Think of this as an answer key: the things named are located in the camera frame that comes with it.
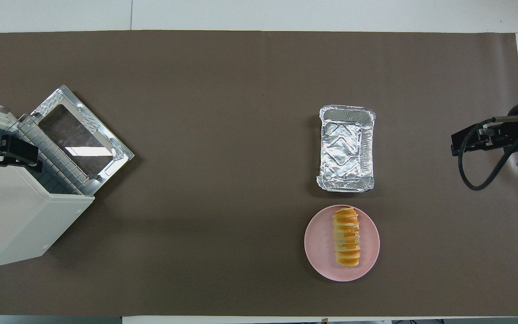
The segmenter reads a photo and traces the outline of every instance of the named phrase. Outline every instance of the white table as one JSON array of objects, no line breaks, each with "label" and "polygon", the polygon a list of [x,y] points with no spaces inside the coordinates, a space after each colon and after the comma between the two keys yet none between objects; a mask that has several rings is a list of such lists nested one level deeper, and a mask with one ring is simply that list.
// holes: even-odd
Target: white table
[{"label": "white table", "polygon": [[[518,0],[0,0],[0,32],[129,29],[497,32],[516,33],[518,47]],[[323,317],[134,316],[124,323],[315,322]]]}]

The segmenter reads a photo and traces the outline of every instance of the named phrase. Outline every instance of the wire rack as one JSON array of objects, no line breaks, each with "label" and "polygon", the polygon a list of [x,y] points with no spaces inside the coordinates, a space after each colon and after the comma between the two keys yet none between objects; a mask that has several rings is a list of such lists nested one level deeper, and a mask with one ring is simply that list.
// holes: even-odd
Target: wire rack
[{"label": "wire rack", "polygon": [[37,125],[34,117],[23,116],[15,125],[16,136],[39,147],[39,158],[43,161],[43,171],[30,170],[41,185],[53,194],[78,194],[80,188],[89,181],[85,174]]}]

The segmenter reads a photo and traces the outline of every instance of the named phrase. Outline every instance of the brown table covering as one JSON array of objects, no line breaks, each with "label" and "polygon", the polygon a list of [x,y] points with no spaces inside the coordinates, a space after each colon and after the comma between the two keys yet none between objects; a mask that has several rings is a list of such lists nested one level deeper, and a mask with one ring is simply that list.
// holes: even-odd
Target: brown table covering
[{"label": "brown table covering", "polygon": [[[0,104],[61,84],[136,158],[44,256],[0,266],[0,314],[518,316],[518,154],[473,192],[450,151],[518,103],[513,34],[0,33]],[[372,191],[317,186],[326,104],[376,112]],[[474,182],[500,153],[468,154]],[[338,203],[381,237],[349,283],[304,253]]]}]

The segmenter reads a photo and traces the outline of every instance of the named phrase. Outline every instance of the foil container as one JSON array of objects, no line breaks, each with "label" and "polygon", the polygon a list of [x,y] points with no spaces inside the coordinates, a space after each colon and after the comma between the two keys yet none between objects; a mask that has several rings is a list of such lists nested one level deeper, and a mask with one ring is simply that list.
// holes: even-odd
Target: foil container
[{"label": "foil container", "polygon": [[373,189],[374,111],[326,105],[319,111],[319,117],[322,121],[319,187],[344,193]]}]

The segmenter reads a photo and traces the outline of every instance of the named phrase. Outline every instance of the pastry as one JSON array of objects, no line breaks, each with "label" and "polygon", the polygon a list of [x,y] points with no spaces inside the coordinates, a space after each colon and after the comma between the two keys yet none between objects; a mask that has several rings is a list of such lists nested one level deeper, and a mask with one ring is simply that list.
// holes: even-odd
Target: pastry
[{"label": "pastry", "polygon": [[356,266],[361,257],[359,222],[353,207],[343,207],[333,214],[335,258],[345,266]]}]

